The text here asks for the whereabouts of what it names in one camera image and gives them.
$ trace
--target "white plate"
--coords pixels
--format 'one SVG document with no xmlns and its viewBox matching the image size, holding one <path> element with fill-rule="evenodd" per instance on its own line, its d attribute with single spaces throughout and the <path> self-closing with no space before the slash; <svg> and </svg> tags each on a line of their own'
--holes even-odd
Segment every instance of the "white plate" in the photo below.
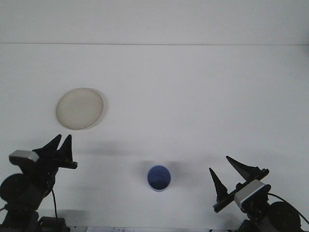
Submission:
<svg viewBox="0 0 309 232">
<path fill-rule="evenodd" d="M 56 116 L 66 128 L 81 130 L 92 126 L 102 115 L 103 99 L 91 88 L 76 88 L 58 102 Z"/>
</svg>

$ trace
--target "cable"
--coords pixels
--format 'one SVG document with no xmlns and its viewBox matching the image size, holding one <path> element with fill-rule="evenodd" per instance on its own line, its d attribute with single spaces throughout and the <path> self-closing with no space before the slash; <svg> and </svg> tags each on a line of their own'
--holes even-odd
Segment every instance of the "cable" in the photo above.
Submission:
<svg viewBox="0 0 309 232">
<path fill-rule="evenodd" d="M 285 199 L 283 199 L 283 198 L 281 198 L 281 197 L 279 197 L 279 196 L 277 196 L 277 195 L 275 195 L 275 194 L 272 194 L 272 193 L 268 193 L 268 195 L 269 196 L 273 196 L 273 197 L 277 197 L 278 199 L 280 199 L 281 201 L 283 201 L 283 202 L 285 202 L 285 203 L 287 203 L 287 204 L 289 204 L 291 207 L 293 207 L 297 212 L 298 212 L 298 214 L 307 222 L 307 224 L 309 225 L 309 221 L 294 207 L 294 206 L 292 206 L 290 203 L 288 203 Z"/>
<path fill-rule="evenodd" d="M 54 193 L 54 190 L 53 190 L 53 189 L 52 189 L 52 195 L 53 195 L 53 199 L 54 199 L 55 216 L 56 216 L 56 220 L 58 221 L 57 206 L 56 206 L 56 197 L 55 197 L 55 193 Z"/>
</svg>

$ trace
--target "white wall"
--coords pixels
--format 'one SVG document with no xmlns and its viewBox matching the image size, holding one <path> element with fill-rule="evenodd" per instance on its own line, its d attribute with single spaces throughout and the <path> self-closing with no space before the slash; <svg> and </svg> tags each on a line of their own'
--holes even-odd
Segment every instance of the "white wall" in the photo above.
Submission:
<svg viewBox="0 0 309 232">
<path fill-rule="evenodd" d="M 19 172 L 10 153 L 70 133 L 79 167 L 55 184 L 69 225 L 236 228 L 234 203 L 212 209 L 209 167 L 229 190 L 242 181 L 226 155 L 269 168 L 272 192 L 308 216 L 309 46 L 189 44 L 308 44 L 309 1 L 126 2 L 0 1 L 0 180 Z M 72 131 L 55 107 L 77 87 L 105 109 Z M 171 170 L 162 193 L 154 164 Z"/>
<path fill-rule="evenodd" d="M 2 0 L 2 43 L 309 44 L 307 0 Z"/>
</svg>

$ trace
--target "blue cup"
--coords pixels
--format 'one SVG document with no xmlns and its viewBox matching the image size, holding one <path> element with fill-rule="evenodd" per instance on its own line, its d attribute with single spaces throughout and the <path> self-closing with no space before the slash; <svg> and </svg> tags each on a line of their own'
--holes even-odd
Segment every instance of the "blue cup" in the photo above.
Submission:
<svg viewBox="0 0 309 232">
<path fill-rule="evenodd" d="M 156 165 L 149 170 L 147 180 L 154 191 L 162 192 L 169 186 L 170 173 L 166 167 Z"/>
</svg>

